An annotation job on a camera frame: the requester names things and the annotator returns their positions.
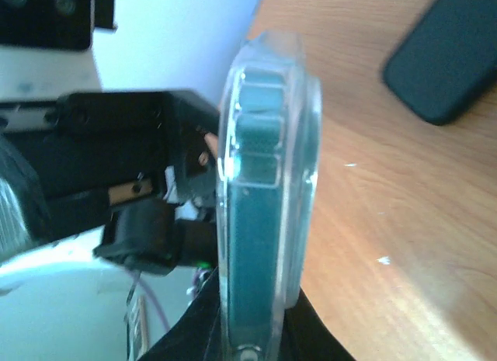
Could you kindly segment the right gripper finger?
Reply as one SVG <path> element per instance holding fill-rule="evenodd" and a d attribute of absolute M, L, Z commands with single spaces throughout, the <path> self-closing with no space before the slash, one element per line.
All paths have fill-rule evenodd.
<path fill-rule="evenodd" d="M 285 301 L 269 284 L 211 277 L 185 314 L 143 360 L 351 360 L 298 281 Z"/>

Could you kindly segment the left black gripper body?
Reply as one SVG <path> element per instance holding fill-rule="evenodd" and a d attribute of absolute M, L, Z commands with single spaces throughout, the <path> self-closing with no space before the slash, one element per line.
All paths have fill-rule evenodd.
<path fill-rule="evenodd" d="M 219 114 L 191 91 L 76 92 L 1 105 L 1 259 L 97 227 L 95 257 L 167 275 L 217 264 L 215 161 L 205 141 Z"/>

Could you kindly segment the black phone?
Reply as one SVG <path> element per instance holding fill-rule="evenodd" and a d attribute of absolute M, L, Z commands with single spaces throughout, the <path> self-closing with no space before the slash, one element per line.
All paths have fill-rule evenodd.
<path fill-rule="evenodd" d="M 228 183 L 231 288 L 255 279 L 269 284 L 274 293 L 282 102 L 280 75 L 255 68 L 242 72 Z"/>

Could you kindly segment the clear magsafe phone case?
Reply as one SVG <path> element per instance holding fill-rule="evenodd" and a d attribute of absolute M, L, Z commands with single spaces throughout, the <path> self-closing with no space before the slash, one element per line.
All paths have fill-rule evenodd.
<path fill-rule="evenodd" d="M 296 33 L 266 31 L 236 55 L 217 147 L 221 344 L 226 360 L 275 360 L 299 297 L 318 179 L 321 83 Z"/>

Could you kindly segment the black phone case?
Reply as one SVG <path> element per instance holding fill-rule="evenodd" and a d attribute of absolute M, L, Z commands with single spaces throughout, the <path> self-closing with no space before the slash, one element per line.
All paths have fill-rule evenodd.
<path fill-rule="evenodd" d="M 496 0 L 432 0 L 381 77 L 420 119 L 455 121 L 496 83 Z"/>

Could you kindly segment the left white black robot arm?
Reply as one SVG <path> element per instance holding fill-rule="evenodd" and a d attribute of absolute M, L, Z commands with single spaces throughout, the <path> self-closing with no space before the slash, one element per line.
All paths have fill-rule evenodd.
<path fill-rule="evenodd" d="M 97 360 L 98 269 L 216 266 L 222 81 L 262 0 L 1 0 L 1 358 Z"/>

